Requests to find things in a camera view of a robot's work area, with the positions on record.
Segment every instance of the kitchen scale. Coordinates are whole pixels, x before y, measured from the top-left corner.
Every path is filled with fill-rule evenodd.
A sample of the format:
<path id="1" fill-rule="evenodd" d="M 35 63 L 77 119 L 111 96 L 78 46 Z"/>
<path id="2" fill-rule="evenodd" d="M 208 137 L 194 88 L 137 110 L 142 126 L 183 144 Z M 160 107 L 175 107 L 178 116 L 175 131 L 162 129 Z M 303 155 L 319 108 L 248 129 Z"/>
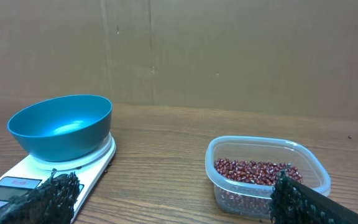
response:
<path id="1" fill-rule="evenodd" d="M 74 205 L 73 223 L 91 190 L 102 174 L 107 172 L 115 152 L 116 143 L 109 133 L 97 149 L 72 161 L 46 162 L 28 155 L 0 177 L 0 207 L 9 203 L 12 196 L 24 195 L 45 182 L 52 169 L 57 170 L 55 177 L 75 172 L 80 180 L 80 194 Z"/>

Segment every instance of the black textured object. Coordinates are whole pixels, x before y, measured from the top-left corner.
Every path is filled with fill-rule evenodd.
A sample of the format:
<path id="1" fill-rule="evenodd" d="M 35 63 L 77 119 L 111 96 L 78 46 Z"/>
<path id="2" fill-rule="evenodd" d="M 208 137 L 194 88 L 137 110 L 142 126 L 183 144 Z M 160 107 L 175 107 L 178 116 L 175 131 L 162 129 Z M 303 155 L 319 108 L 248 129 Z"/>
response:
<path id="1" fill-rule="evenodd" d="M 53 177 L 55 173 L 54 169 L 40 187 L 0 207 L 0 224 L 70 223 L 80 194 L 80 181 L 75 173 Z"/>
<path id="2" fill-rule="evenodd" d="M 358 214 L 287 177 L 273 188 L 270 219 L 276 224 L 358 224 Z"/>

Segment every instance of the bowl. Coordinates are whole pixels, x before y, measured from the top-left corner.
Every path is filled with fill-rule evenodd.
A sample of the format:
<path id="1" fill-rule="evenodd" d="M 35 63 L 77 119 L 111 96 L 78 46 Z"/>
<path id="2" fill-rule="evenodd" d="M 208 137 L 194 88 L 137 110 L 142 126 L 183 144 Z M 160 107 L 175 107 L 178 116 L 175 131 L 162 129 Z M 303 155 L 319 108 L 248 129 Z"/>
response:
<path id="1" fill-rule="evenodd" d="M 108 135 L 112 103 L 96 95 L 70 95 L 36 103 L 16 113 L 9 132 L 32 156 L 62 162 L 95 150 Z"/>
<path id="2" fill-rule="evenodd" d="M 224 159 L 229 162 L 232 160 L 234 163 L 238 160 L 240 165 L 235 167 L 240 166 L 239 169 L 243 166 L 241 161 L 246 161 L 242 164 L 248 164 L 244 166 L 247 169 L 252 167 L 251 161 L 261 162 L 261 167 L 263 164 L 280 167 L 290 163 L 294 169 L 297 169 L 297 175 L 301 174 L 303 184 L 325 196 L 331 191 L 331 178 L 327 171 L 313 153 L 302 145 L 284 139 L 221 136 L 212 140 L 208 146 L 205 169 L 209 179 L 214 183 L 216 203 L 229 213 L 269 218 L 270 195 L 273 193 L 273 187 L 253 184 L 254 181 L 250 183 L 250 180 L 247 180 L 249 175 L 243 172 L 239 174 L 247 177 L 241 181 L 233 180 L 231 176 L 230 179 L 225 178 L 223 175 L 226 173 L 222 173 L 222 168 L 219 169 L 222 174 L 217 171 L 220 164 L 225 163 Z"/>

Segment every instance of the brown wall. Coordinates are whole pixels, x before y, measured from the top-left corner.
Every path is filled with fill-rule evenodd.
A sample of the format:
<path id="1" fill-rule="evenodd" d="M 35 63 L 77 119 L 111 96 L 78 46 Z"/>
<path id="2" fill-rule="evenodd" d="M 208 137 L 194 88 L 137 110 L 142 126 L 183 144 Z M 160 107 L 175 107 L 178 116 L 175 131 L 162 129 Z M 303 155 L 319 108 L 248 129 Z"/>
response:
<path id="1" fill-rule="evenodd" d="M 358 119 L 358 0 L 0 0 L 0 96 Z"/>

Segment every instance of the pile of red beans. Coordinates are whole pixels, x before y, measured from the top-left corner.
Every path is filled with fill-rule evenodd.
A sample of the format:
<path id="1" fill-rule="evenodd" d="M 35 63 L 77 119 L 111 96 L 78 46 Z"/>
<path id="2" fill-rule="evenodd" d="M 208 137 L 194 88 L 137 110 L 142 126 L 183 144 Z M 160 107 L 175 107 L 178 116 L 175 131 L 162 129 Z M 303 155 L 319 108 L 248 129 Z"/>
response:
<path id="1" fill-rule="evenodd" d="M 303 183 L 298 168 L 295 166 L 288 168 L 286 163 L 218 159 L 214 162 L 214 168 L 225 178 L 258 185 L 274 185 L 281 175 L 281 170 L 284 169 L 287 176 Z M 219 187 L 215 188 L 215 197 L 218 204 L 228 212 L 269 217 L 270 199 L 239 195 Z"/>

